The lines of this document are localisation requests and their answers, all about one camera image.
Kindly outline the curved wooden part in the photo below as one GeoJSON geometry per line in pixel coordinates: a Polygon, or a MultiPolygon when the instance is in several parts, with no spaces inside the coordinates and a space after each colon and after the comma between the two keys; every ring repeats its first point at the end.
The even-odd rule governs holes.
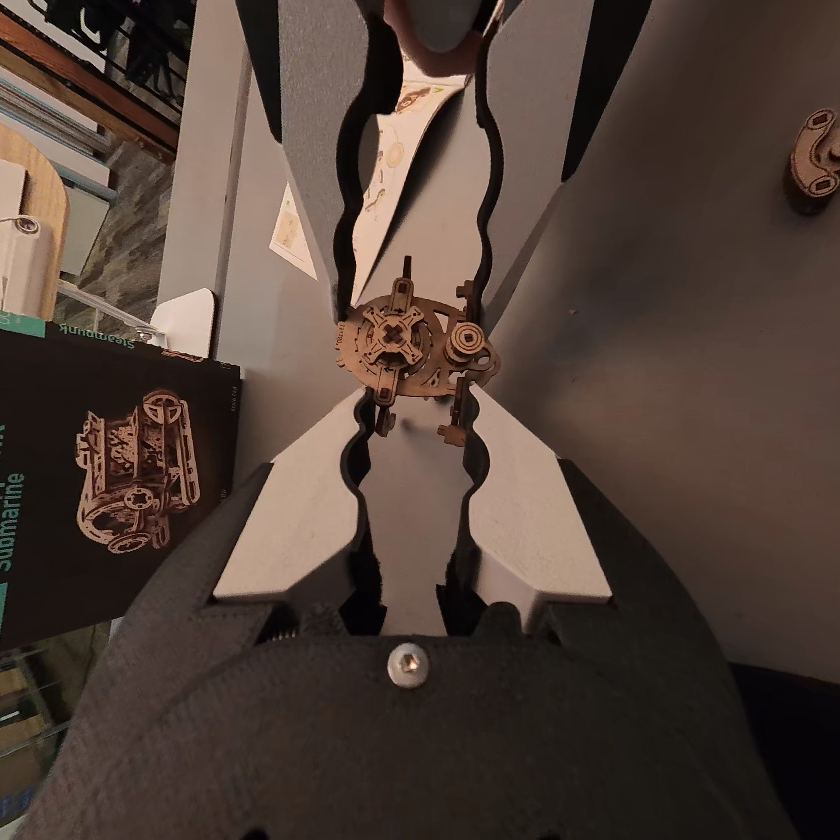
{"type": "Polygon", "coordinates": [[[838,109],[821,108],[801,126],[783,177],[784,194],[799,215],[824,212],[839,190],[838,109]]]}

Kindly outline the wooden gear model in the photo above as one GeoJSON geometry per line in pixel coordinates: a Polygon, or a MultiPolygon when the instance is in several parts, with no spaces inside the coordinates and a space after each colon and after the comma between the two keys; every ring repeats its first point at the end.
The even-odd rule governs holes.
{"type": "Polygon", "coordinates": [[[372,390],[378,435],[393,429],[398,396],[438,401],[452,396],[450,422],[437,432],[448,445],[465,447],[461,406],[468,385],[488,383],[501,359],[476,320],[473,282],[457,288],[456,296],[465,300],[459,309],[418,297],[412,265],[407,255],[390,295],[352,308],[339,323],[337,363],[372,390]]]}

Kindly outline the round wooden table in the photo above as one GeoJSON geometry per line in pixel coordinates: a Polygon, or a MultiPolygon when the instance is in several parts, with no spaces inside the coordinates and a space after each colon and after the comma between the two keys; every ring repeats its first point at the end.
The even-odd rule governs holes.
{"type": "Polygon", "coordinates": [[[23,310],[11,309],[43,321],[54,317],[60,281],[60,266],[67,236],[69,203],[67,189],[55,166],[23,135],[1,126],[1,158],[26,170],[20,213],[34,217],[45,228],[48,259],[45,279],[36,286],[31,304],[23,310]]]}

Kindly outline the thin metal rod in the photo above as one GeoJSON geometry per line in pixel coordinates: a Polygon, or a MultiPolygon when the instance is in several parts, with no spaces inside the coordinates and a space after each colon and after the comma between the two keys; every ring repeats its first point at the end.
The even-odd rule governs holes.
{"type": "Polygon", "coordinates": [[[104,313],[112,318],[120,320],[126,326],[133,328],[139,339],[145,343],[149,343],[163,349],[168,348],[165,332],[158,330],[153,324],[121,310],[103,298],[90,294],[89,292],[80,289],[74,284],[63,279],[59,280],[58,293],[66,298],[78,301],[89,308],[95,309],[99,313],[104,313]]]}

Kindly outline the black metal railing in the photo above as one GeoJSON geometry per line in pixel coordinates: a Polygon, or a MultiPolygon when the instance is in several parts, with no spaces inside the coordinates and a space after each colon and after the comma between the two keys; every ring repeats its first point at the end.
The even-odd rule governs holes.
{"type": "Polygon", "coordinates": [[[195,2],[2,1],[2,69],[170,164],[195,12],[195,2]]]}

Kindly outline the white device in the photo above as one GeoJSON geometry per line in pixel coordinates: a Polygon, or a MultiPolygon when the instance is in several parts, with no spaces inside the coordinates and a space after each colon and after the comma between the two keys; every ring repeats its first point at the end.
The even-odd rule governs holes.
{"type": "Polygon", "coordinates": [[[1,161],[1,309],[50,320],[45,299],[55,237],[48,220],[23,212],[26,179],[22,165],[1,161]]]}

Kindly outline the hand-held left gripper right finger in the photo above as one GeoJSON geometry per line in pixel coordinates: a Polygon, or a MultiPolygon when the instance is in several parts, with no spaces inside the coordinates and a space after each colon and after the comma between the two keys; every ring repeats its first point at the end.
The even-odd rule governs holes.
{"type": "Polygon", "coordinates": [[[466,387],[458,430],[472,480],[438,605],[448,635],[471,635],[492,604],[530,633],[548,604],[613,596],[559,457],[480,387],[466,387]]]}

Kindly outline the white rounded base plate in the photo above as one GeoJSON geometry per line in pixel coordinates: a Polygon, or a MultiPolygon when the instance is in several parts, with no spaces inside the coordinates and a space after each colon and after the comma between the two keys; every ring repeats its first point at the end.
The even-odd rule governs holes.
{"type": "Polygon", "coordinates": [[[150,320],[150,345],[198,358],[211,357],[216,298],[201,288],[157,306],[150,320]]]}

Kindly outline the black model kit box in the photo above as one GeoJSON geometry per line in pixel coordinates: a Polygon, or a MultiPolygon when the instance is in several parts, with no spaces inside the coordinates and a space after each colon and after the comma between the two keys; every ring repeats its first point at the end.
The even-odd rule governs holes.
{"type": "Polygon", "coordinates": [[[229,494],[237,366],[2,314],[2,652],[122,616],[229,494]]]}

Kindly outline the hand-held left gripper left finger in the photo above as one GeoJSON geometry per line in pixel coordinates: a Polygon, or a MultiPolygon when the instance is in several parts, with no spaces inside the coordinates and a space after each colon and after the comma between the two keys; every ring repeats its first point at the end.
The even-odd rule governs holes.
{"type": "Polygon", "coordinates": [[[360,388],[272,459],[217,600],[280,602],[297,617],[322,603],[351,634],[382,630],[382,573],[361,493],[374,414],[371,389],[360,388]]]}

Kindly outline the printed instruction sheet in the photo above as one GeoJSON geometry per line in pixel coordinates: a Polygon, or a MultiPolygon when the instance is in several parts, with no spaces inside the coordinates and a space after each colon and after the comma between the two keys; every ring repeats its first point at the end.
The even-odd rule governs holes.
{"type": "Polygon", "coordinates": [[[470,79],[470,75],[430,77],[404,57],[402,89],[395,110],[376,116],[378,145],[374,168],[353,229],[353,305],[359,302],[375,266],[428,126],[470,79]]]}

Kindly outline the person's right hand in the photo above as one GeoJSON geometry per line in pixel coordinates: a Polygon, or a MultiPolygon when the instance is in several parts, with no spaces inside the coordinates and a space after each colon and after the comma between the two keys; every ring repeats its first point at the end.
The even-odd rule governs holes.
{"type": "Polygon", "coordinates": [[[384,21],[394,30],[402,52],[429,77],[468,75],[475,66],[483,40],[482,34],[470,29],[455,47],[437,52],[420,40],[408,5],[404,1],[385,1],[384,21]]]}

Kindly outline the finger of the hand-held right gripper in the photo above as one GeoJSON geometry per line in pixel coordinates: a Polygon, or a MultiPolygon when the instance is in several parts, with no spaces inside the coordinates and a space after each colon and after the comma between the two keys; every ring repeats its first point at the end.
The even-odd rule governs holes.
{"type": "Polygon", "coordinates": [[[280,1],[281,146],[317,279],[350,303],[371,33],[383,2],[280,1]]]}
{"type": "Polygon", "coordinates": [[[476,116],[490,146],[477,218],[481,318],[499,320],[560,186],[593,1],[509,3],[488,34],[476,116]]]}

